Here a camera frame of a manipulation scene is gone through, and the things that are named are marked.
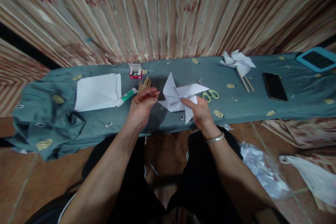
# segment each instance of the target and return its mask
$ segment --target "black pants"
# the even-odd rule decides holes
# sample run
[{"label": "black pants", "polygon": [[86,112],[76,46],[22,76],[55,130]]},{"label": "black pants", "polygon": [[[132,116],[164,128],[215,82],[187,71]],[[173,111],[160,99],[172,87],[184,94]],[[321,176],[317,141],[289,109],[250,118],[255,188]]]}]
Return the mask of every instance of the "black pants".
[{"label": "black pants", "polygon": [[[233,135],[222,127],[218,128],[224,132],[231,148],[243,159]],[[93,149],[83,168],[83,179],[89,175],[113,139],[106,138]],[[144,178],[145,138],[139,138],[127,165],[110,221],[146,223],[182,206],[194,213],[202,223],[240,223],[241,218],[219,180],[212,154],[200,131],[189,136],[188,145],[190,157],[183,171],[182,182],[166,211]]]}]

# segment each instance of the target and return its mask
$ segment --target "hand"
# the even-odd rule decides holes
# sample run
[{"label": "hand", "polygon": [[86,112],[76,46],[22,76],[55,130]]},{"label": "hand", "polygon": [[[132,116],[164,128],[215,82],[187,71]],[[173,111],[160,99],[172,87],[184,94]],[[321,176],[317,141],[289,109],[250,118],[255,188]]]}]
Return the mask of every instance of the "hand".
[{"label": "hand", "polygon": [[159,91],[156,87],[150,87],[138,93],[131,103],[126,124],[128,127],[143,130],[148,122],[149,113],[157,102]]},{"label": "hand", "polygon": [[215,138],[220,135],[221,131],[217,128],[210,114],[208,102],[197,96],[197,103],[195,104],[192,101],[181,98],[181,102],[187,107],[192,109],[194,116],[194,122],[196,126],[202,131],[202,134],[205,138]]}]

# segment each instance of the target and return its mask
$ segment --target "paper pinwheel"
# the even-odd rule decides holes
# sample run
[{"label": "paper pinwheel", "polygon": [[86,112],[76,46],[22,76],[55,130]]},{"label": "paper pinwheel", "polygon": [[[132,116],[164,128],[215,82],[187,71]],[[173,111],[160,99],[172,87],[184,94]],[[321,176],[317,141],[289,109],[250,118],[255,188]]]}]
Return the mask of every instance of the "paper pinwheel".
[{"label": "paper pinwheel", "polygon": [[256,67],[249,57],[246,57],[244,54],[238,52],[238,50],[234,51],[231,54],[231,57],[227,52],[224,52],[223,58],[224,61],[220,61],[220,63],[227,67],[237,68],[237,71],[242,77],[251,70],[251,67]]},{"label": "paper pinwheel", "polygon": [[173,79],[173,75],[170,73],[163,88],[163,95],[166,100],[159,101],[158,103],[160,103],[170,112],[185,110],[185,123],[187,124],[194,116],[194,113],[191,108],[184,106],[184,104],[181,102],[181,98],[186,98],[197,104],[197,98],[195,94],[204,92],[206,90],[208,90],[208,88],[200,84],[190,84],[177,88]]}]

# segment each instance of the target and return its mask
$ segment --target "black phone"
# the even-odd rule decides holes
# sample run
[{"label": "black phone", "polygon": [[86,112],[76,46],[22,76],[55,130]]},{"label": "black phone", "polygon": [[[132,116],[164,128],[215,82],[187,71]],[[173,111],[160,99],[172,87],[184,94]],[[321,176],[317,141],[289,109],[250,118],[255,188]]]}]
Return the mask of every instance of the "black phone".
[{"label": "black phone", "polygon": [[268,96],[274,100],[288,102],[280,76],[271,73],[263,73],[262,76],[264,77]]}]

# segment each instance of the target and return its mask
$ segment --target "table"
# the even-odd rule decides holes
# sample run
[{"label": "table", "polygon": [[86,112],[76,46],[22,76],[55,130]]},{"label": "table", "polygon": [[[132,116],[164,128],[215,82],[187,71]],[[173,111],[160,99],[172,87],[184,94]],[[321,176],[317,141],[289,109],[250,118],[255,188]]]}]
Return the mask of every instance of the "table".
[{"label": "table", "polygon": [[[152,86],[161,91],[159,100],[164,100],[163,87],[170,72],[176,86],[197,83],[219,94],[212,99],[209,108],[217,125],[243,123],[272,118],[333,117],[336,115],[336,77],[331,72],[318,74],[295,60],[297,53],[268,56],[251,56],[256,68],[248,75],[255,92],[247,92],[237,71],[221,65],[221,57],[199,57],[198,64],[192,58],[159,60],[142,63],[142,69],[152,80]],[[117,134],[125,123],[130,103],[121,107],[76,113],[76,85],[78,76],[82,78],[120,73],[122,93],[138,87],[140,80],[129,78],[129,66],[92,65],[75,66],[51,71],[40,81],[28,84],[23,92],[20,105],[23,108],[13,112],[17,133],[8,139],[19,148],[38,152],[43,159],[59,158],[81,148],[96,145],[106,136]],[[289,101],[281,102],[268,97],[262,73],[268,72],[281,77]],[[64,102],[56,103],[54,96]],[[218,110],[224,117],[217,117]],[[149,121],[142,135],[172,133],[195,128],[193,120],[185,124],[181,120],[184,112],[171,113],[159,103],[151,110]]]}]

